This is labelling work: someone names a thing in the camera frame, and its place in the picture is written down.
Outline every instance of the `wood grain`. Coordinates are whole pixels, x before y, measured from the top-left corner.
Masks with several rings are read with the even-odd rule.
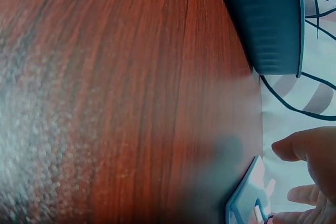
[[[2,223],[216,223],[260,104],[222,0],[0,0]]]

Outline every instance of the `dark green plastic object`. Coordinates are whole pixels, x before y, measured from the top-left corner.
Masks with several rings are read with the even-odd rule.
[[[248,60],[260,75],[301,75],[303,0],[224,0]]]

